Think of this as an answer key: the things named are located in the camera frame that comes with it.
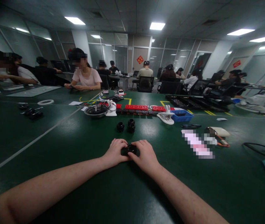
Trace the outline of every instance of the hand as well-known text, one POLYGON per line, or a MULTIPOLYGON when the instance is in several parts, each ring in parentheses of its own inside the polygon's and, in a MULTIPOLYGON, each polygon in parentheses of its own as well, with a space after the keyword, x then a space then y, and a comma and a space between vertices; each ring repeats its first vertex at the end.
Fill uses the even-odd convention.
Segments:
POLYGON ((132 152, 128 155, 132 160, 149 176, 152 176, 154 172, 161 168, 154 150, 147 140, 139 140, 137 142, 132 142, 132 145, 136 146, 140 151, 140 156, 137 157, 132 152))
POLYGON ((121 149, 125 147, 127 147, 126 140, 114 138, 109 149, 102 157, 102 159, 108 164, 108 167, 113 167, 121 162, 130 160, 128 156, 121 156, 121 149))
POLYGON ((76 90, 79 90, 79 91, 85 90, 85 87, 84 86, 80 86, 80 85, 76 85, 73 88, 75 88, 76 90))
POLYGON ((64 84, 64 87, 65 87, 66 89, 72 89, 72 88, 70 87, 70 85, 71 85, 71 84, 65 83, 65 84, 64 84))

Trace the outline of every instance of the red paper sign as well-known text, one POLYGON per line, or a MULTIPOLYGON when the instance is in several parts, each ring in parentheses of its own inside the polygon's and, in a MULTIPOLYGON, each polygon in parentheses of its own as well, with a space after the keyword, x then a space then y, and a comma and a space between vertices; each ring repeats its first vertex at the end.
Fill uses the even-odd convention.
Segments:
POLYGON ((139 64, 141 64, 144 61, 144 59, 142 58, 142 56, 139 56, 137 61, 138 61, 139 64))
POLYGON ((241 61, 236 61, 234 64, 233 64, 233 67, 236 68, 238 67, 239 65, 241 65, 241 61))

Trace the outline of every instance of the red block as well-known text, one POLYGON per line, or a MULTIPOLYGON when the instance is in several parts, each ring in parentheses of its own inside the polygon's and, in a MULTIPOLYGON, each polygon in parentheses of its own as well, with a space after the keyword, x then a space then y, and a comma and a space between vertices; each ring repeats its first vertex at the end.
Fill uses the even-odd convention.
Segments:
POLYGON ((142 105, 126 105, 125 109, 127 110, 148 110, 148 106, 142 105))

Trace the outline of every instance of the door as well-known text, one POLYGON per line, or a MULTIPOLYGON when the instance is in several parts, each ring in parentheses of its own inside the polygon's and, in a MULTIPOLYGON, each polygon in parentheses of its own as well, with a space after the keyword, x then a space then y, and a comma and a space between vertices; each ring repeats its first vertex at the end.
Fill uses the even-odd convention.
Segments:
POLYGON ((133 63, 132 72, 139 71, 143 68, 144 61, 148 58, 148 48, 134 48, 133 49, 133 63))
POLYGON ((228 68, 226 69, 225 74, 223 75, 223 78, 228 78, 230 75, 230 71, 235 69, 242 69, 244 62, 247 60, 248 57, 243 58, 234 58, 228 68))

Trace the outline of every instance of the pink t-shirt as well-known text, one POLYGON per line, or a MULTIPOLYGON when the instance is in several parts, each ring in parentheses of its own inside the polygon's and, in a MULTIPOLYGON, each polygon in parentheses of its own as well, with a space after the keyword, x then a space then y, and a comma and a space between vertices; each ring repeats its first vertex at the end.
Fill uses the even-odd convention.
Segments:
POLYGON ((80 69, 76 69, 72 79, 77 82, 81 82, 82 86, 96 86, 97 82, 102 82, 98 72, 91 68, 91 74, 89 78, 85 78, 80 69))

